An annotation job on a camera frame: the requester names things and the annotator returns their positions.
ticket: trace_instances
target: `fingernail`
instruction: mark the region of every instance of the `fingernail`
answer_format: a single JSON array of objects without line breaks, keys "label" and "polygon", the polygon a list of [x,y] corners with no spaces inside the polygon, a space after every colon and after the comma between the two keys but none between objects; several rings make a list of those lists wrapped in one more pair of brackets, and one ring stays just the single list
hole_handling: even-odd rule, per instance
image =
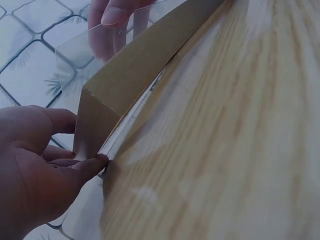
[{"label": "fingernail", "polygon": [[124,15],[124,11],[120,8],[110,7],[108,8],[101,18],[101,24],[111,26],[119,23]]}]

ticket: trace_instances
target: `clear plastic sheet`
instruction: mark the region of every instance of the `clear plastic sheet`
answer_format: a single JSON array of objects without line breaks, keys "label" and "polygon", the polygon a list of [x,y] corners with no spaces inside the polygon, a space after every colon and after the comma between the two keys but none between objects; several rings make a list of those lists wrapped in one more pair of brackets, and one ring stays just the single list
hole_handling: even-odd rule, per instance
[{"label": "clear plastic sheet", "polygon": [[98,25],[57,47],[57,71],[65,107],[77,114],[83,85],[124,46],[185,1],[157,1],[137,9],[127,25]]}]

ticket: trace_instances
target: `hand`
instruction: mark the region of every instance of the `hand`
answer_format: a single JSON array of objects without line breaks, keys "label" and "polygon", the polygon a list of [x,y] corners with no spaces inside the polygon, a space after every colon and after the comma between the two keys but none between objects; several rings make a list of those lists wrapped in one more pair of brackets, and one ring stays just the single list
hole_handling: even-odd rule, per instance
[{"label": "hand", "polygon": [[89,31],[89,44],[98,59],[107,62],[126,45],[128,20],[133,16],[133,38],[148,26],[150,8],[156,0],[92,0],[88,28],[99,24],[96,30]]},{"label": "hand", "polygon": [[0,109],[0,239],[22,239],[62,215],[81,187],[108,163],[85,161],[48,145],[52,135],[72,134],[76,116],[65,109],[15,106]]}]

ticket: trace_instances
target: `brown cardboard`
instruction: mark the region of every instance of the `brown cardboard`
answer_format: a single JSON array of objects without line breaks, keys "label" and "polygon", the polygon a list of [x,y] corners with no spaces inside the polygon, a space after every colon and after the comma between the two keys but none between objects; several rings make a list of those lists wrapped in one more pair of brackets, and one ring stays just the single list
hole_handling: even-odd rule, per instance
[{"label": "brown cardboard", "polygon": [[187,0],[114,56],[84,86],[73,151],[94,157],[174,54],[223,0]]}]

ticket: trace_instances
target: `wooden panel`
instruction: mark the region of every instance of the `wooden panel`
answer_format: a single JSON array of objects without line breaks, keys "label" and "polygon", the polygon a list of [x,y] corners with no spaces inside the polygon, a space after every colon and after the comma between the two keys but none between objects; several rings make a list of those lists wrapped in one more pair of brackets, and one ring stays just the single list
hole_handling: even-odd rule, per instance
[{"label": "wooden panel", "polygon": [[105,240],[320,239],[320,2],[227,1],[107,171]]}]

